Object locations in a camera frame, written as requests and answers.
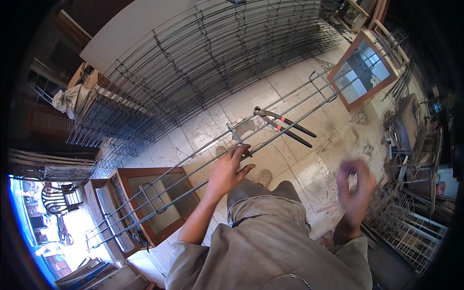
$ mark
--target blurred hand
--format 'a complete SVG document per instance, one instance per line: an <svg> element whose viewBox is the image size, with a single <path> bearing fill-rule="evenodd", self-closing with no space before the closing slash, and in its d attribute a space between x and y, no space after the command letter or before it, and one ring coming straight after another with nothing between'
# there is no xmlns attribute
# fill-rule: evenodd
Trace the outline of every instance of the blurred hand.
<svg viewBox="0 0 464 290"><path fill-rule="evenodd" d="M205 198L211 201L219 201L221 197L231 191L255 165L248 164L237 172L240 159L249 153L251 145L234 146L230 148L213 167L209 179Z"/></svg>
<svg viewBox="0 0 464 290"><path fill-rule="evenodd" d="M348 178L354 174L358 175L358 183L356 191L350 192ZM340 165L337 174L338 198L346 212L347 222L351 226L361 225L375 184L375 177L363 160L344 161Z"/></svg>

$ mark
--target white cloth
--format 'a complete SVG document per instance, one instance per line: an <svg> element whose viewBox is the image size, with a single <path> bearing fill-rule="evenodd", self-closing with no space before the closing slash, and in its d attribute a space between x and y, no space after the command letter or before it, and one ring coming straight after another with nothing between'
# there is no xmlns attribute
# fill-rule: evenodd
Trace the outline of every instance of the white cloth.
<svg viewBox="0 0 464 290"><path fill-rule="evenodd" d="M52 106L62 113L66 112L68 117L74 120L75 109L78 107L76 104L82 103L88 94L89 90L82 86L82 84L78 84L66 90L65 93L62 90L56 93L52 100Z"/></svg>

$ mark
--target shoe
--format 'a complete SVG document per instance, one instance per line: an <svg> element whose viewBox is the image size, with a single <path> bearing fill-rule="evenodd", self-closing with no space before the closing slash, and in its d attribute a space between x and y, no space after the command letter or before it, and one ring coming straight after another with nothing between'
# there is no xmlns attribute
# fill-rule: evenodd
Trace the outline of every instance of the shoe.
<svg viewBox="0 0 464 290"><path fill-rule="evenodd" d="M224 146L216 147L216 156L221 155L222 153L226 152L227 149Z"/></svg>
<svg viewBox="0 0 464 290"><path fill-rule="evenodd" d="M268 169L263 169L261 173L259 174L258 182L257 184L261 184L264 187L267 187L269 182L272 179L272 173Z"/></svg>

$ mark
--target chair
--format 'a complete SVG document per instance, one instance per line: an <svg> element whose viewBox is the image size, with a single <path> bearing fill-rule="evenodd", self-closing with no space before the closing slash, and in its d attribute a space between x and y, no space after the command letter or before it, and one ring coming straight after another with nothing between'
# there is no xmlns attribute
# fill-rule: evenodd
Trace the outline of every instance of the chair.
<svg viewBox="0 0 464 290"><path fill-rule="evenodd" d="M71 184L61 185L60 188L44 187L42 189L42 202L45 210L50 214L62 216L79 208L82 200L76 188Z"/></svg>

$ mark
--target grey pants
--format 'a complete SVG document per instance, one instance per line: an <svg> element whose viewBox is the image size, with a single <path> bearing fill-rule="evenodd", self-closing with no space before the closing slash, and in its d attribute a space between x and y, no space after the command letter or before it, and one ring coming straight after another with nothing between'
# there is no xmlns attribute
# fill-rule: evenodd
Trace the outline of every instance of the grey pants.
<svg viewBox="0 0 464 290"><path fill-rule="evenodd" d="M285 197L287 199L295 200L301 203L301 199L296 193L293 184L288 180L282 181L281 183L279 183L276 189L270 191L264 186L244 178L227 195L227 210L229 210L231 206L233 206L237 201L241 199L269 194Z"/></svg>

